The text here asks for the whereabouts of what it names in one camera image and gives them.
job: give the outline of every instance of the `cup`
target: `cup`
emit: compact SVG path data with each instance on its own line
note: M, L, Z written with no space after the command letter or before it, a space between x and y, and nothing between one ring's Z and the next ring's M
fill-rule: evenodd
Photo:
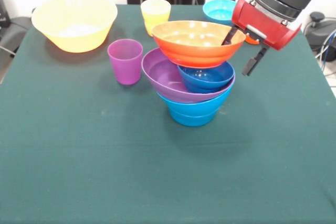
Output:
M145 0L140 7L147 33L153 36L153 27L168 21L171 4L167 0Z
M119 39L107 50L116 80L123 85L132 85L140 80L143 48L134 39Z

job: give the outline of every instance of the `light blue bowl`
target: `light blue bowl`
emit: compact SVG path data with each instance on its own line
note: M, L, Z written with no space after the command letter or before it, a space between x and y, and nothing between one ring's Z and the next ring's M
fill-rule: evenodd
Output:
M182 115L174 110L169 110L171 117L177 123L188 127L199 127L209 123L215 117L216 112L217 111L204 116L187 116Z
M215 68L198 69L182 66L177 68L186 88L193 93L217 92L227 85L235 75L234 68L227 61Z
M199 103L180 103L169 100L157 93L166 103L171 117L179 124L185 126L202 126L209 123L215 116L217 110L225 102L231 93L234 81L223 94Z
M232 0L211 0L203 5L203 12L210 22L232 26L232 13L236 2Z

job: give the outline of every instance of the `table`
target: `table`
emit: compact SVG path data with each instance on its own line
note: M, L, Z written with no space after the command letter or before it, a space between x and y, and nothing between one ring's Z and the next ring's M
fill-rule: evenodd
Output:
M230 60L231 95L210 124L175 123L142 76L116 83L107 46L146 34L118 5L104 44L62 52L31 28L0 86L0 223L335 223L336 100L300 33ZM205 20L172 6L170 20Z

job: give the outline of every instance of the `purple cup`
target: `purple cup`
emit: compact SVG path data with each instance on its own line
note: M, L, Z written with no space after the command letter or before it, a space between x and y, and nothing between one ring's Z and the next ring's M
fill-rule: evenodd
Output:
M142 59L142 71L157 93L174 102L198 103L217 97L227 91L235 76L214 93L191 93L184 85L177 65L172 63L160 48L149 51Z
M119 39L109 45L107 52L119 83L131 85L140 80L143 52L141 43L134 39Z

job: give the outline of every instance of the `purple bowl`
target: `purple bowl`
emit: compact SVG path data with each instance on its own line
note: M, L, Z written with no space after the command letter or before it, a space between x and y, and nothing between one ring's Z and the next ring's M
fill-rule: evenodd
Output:
M160 48L149 51L143 57L141 67L157 93L169 100L181 103L210 100L227 91L235 81L234 76L227 85L214 93L190 93L183 83L177 65L172 63Z

